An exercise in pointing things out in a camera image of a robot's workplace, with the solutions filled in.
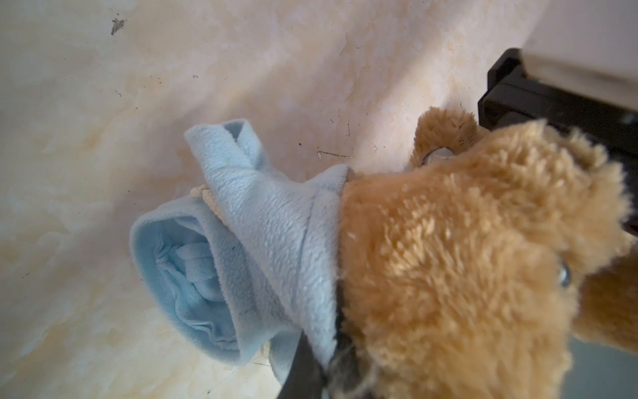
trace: teddy bear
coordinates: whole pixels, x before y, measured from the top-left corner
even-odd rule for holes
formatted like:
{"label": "teddy bear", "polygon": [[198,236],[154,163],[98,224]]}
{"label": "teddy bear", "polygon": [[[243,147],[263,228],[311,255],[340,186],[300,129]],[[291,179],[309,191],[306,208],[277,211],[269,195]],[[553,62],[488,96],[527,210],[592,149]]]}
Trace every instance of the teddy bear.
{"label": "teddy bear", "polygon": [[630,211],[578,132],[428,110],[409,171],[343,188],[339,328],[362,377],[331,397],[557,398],[570,334],[636,352]]}

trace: teddy bear eye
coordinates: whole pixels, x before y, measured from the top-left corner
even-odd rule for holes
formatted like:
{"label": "teddy bear eye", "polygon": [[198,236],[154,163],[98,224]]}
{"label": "teddy bear eye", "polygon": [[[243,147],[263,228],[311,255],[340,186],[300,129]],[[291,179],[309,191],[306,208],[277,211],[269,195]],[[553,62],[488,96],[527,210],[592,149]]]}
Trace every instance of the teddy bear eye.
{"label": "teddy bear eye", "polygon": [[560,271],[558,272],[558,283],[561,287],[567,288],[571,282],[572,272],[569,270],[567,263],[562,260],[560,264]]}

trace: blue fabric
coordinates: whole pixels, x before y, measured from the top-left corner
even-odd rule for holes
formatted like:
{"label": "blue fabric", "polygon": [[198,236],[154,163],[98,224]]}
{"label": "blue fabric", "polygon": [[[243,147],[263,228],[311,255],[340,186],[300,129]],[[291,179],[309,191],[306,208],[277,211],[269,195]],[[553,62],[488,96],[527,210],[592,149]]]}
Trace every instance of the blue fabric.
{"label": "blue fabric", "polygon": [[199,349],[241,365],[271,341],[286,379],[301,330],[326,367],[336,346],[338,212],[348,167],[305,183],[269,164],[244,120],[185,133],[228,224],[200,198],[139,218],[131,254],[172,324]]}

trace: dirt speck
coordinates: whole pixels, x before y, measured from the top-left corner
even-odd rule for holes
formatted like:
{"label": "dirt speck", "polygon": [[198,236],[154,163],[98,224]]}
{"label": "dirt speck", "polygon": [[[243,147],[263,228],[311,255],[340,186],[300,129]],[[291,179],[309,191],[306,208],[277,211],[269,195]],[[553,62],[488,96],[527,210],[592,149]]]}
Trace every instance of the dirt speck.
{"label": "dirt speck", "polygon": [[113,36],[115,32],[117,32],[118,30],[124,27],[124,20],[116,18],[111,22],[113,22],[113,28],[111,29],[111,36]]}

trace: floor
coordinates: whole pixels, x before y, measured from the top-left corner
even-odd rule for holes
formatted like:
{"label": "floor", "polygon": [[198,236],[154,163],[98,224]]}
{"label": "floor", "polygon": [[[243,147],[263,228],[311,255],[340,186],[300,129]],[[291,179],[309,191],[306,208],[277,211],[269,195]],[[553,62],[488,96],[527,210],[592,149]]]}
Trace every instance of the floor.
{"label": "floor", "polygon": [[0,396],[274,399],[262,355],[200,354],[131,263],[135,219],[202,182],[183,132],[249,118],[297,181],[401,169],[418,116],[475,110],[545,4],[4,1]]}

